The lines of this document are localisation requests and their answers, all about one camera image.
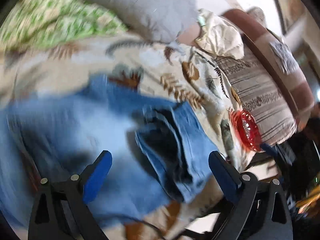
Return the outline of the blue denim jeans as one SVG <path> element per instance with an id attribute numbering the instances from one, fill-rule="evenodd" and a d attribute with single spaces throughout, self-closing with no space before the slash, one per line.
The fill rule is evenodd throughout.
<path id="1" fill-rule="evenodd" d="M 89 209 L 101 226 L 110 214 L 142 218 L 170 201 L 191 202 L 211 171 L 207 137 L 188 103 L 147 97 L 105 75 L 67 96 L 1 109 L 1 211 L 29 224 L 33 194 L 23 158 L 49 181 L 80 174 L 106 150 L 112 167 Z"/>

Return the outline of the red glass bowl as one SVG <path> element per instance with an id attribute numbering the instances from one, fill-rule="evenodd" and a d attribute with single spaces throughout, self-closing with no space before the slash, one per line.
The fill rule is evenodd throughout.
<path id="1" fill-rule="evenodd" d="M 255 123 L 254 117 L 249 111 L 230 111 L 229 118 L 234 128 L 234 133 L 237 139 L 240 140 L 240 145 L 246 151 L 260 151 L 262 143 L 259 128 Z"/>

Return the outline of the brown striped sofa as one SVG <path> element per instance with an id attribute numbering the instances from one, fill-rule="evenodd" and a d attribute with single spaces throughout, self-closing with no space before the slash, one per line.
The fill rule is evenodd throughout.
<path id="1" fill-rule="evenodd" d="M 255 118 L 262 142 L 279 144 L 307 122 L 313 94 L 300 67 L 286 74 L 271 44 L 280 43 L 272 31 L 252 15 L 231 9 L 223 18 L 240 30 L 244 58 L 219 57 L 216 62 L 240 98 L 243 109 Z"/>

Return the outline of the grey cloth on sofa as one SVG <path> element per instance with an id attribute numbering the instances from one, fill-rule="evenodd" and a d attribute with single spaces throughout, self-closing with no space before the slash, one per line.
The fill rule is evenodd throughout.
<path id="1" fill-rule="evenodd" d="M 269 45 L 276 59 L 276 63 L 283 74 L 292 74 L 299 68 L 298 62 L 286 44 L 276 40 L 270 42 Z"/>

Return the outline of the leaf print beige blanket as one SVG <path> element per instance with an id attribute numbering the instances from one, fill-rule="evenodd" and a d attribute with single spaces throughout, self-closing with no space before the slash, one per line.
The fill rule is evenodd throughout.
<path id="1" fill-rule="evenodd" d="M 49 50 L 1 53 L 1 104 L 70 92 L 95 73 L 124 82 L 139 80 L 142 94 L 189 102 L 208 137 L 243 171 L 254 154 L 244 148 L 234 128 L 228 140 L 221 126 L 232 111 L 241 109 L 236 90 L 208 55 L 192 52 L 185 45 L 181 52 L 170 52 L 162 44 L 149 45 L 136 35 L 122 34 Z"/>

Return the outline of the cream satin pillow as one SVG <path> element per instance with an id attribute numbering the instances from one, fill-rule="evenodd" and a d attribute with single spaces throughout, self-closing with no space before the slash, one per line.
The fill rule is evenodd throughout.
<path id="1" fill-rule="evenodd" d="M 200 49 L 214 59 L 231 57 L 240 60 L 244 57 L 244 43 L 240 31 L 225 18 L 209 10 L 200 9 L 197 22 L 201 27 L 201 33 L 195 42 Z"/>

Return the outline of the green patterned quilt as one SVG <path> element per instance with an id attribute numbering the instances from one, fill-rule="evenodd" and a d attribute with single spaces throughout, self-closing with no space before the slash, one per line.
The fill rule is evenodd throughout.
<path id="1" fill-rule="evenodd" d="M 48 49 L 127 31 L 116 14 L 83 0 L 19 0 L 1 26 L 1 51 Z"/>

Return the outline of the grey quilted pillow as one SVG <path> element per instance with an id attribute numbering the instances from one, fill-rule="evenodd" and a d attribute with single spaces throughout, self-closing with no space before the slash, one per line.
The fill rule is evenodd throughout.
<path id="1" fill-rule="evenodd" d="M 149 41 L 170 43 L 198 17 L 196 0 L 84 0 L 112 10 Z"/>

